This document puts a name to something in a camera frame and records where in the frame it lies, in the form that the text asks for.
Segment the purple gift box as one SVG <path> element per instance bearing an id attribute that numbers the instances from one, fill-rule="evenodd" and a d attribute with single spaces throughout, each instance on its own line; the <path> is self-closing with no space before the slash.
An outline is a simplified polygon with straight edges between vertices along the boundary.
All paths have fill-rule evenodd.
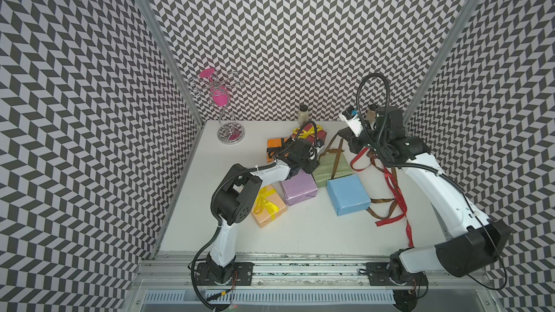
<path id="1" fill-rule="evenodd" d="M 300 170 L 295 176 L 280 182 L 283 197 L 287 206 L 305 202 L 317 195 L 318 187 L 311 174 Z"/>

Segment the red ribbon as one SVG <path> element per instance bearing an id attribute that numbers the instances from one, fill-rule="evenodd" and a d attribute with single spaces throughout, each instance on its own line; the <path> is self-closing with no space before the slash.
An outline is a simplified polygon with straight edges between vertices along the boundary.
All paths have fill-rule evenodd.
<path id="1" fill-rule="evenodd" d="M 391 194 L 393 195 L 392 198 L 381 198 L 381 199 L 371 199 L 372 205 L 380 205 L 380 204 L 388 204 L 388 214 L 386 216 L 380 216 L 371 207 L 367 208 L 367 212 L 375 219 L 377 227 L 382 227 L 385 225 L 390 225 L 396 222 L 400 222 L 401 220 L 406 221 L 406 236 L 408 239 L 408 247 L 413 248 L 413 231 L 412 227 L 410 226 L 410 222 L 408 221 L 408 205 L 406 204 L 406 200 L 403 196 L 403 192 L 398 184 L 397 180 L 397 171 L 395 168 L 388 168 L 383 166 L 382 168 L 379 167 L 376 163 L 378 160 L 377 154 L 370 150 L 369 148 L 365 147 L 362 149 L 350 162 L 351 169 L 355 172 L 362 172 L 365 168 L 356 168 L 355 163 L 357 163 L 363 156 L 367 156 L 370 159 L 370 165 L 376 168 L 378 171 L 382 172 L 384 175 L 385 182 L 387 184 L 388 189 L 390 190 Z"/>

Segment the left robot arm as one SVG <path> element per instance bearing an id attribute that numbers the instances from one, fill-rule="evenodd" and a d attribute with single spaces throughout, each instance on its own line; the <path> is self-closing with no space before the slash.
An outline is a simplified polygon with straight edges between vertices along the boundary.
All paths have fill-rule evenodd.
<path id="1" fill-rule="evenodd" d="M 214 283 L 226 284 L 236 261 L 236 225 L 251 213 L 259 192 L 274 183 L 287 181 L 299 172 L 312 173 L 319 166 L 319 153 L 325 142 L 289 138 L 273 153 L 273 162 L 253 168 L 237 163 L 228 170 L 212 195 L 210 211 L 218 221 L 206 265 Z"/>

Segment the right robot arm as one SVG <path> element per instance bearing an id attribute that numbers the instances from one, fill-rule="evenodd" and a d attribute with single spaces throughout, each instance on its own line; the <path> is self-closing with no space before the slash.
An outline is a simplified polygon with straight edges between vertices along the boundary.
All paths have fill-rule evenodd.
<path id="1" fill-rule="evenodd" d="M 502 261 L 510 227 L 478 209 L 446 175 L 424 141 L 407 135 L 399 108 L 376 108 L 374 120 L 367 121 L 349 106 L 339 119 L 347 126 L 339 135 L 350 151 L 368 150 L 384 167 L 403 170 L 425 194 L 442 224 L 444 242 L 399 250 L 390 256 L 387 272 L 393 283 L 409 283 L 413 276 L 428 271 L 464 277 Z"/>

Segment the peach gift box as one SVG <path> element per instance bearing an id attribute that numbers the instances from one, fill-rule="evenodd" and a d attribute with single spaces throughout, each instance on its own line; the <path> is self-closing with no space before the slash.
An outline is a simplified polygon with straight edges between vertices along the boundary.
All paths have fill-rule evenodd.
<path id="1" fill-rule="evenodd" d="M 260 189 L 251 214 L 260 228 L 264 228 L 284 212 L 288 210 L 288 206 L 282 200 L 272 185 L 268 185 Z"/>

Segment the blue gift box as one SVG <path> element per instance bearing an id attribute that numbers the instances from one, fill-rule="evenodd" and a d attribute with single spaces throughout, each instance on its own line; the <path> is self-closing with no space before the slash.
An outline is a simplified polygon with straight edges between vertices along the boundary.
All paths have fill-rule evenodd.
<path id="1" fill-rule="evenodd" d="M 327 191 L 337 216 L 364 211 L 371 198 L 357 175 L 327 181 Z"/>

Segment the green gift box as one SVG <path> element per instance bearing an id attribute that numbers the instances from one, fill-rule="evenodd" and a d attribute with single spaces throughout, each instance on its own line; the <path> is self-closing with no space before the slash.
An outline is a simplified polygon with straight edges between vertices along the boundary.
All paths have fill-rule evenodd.
<path id="1" fill-rule="evenodd" d="M 329 180 L 340 179 L 353 174 L 343 153 L 326 153 L 319 158 L 319 166 L 312 176 L 317 188 L 323 188 Z"/>

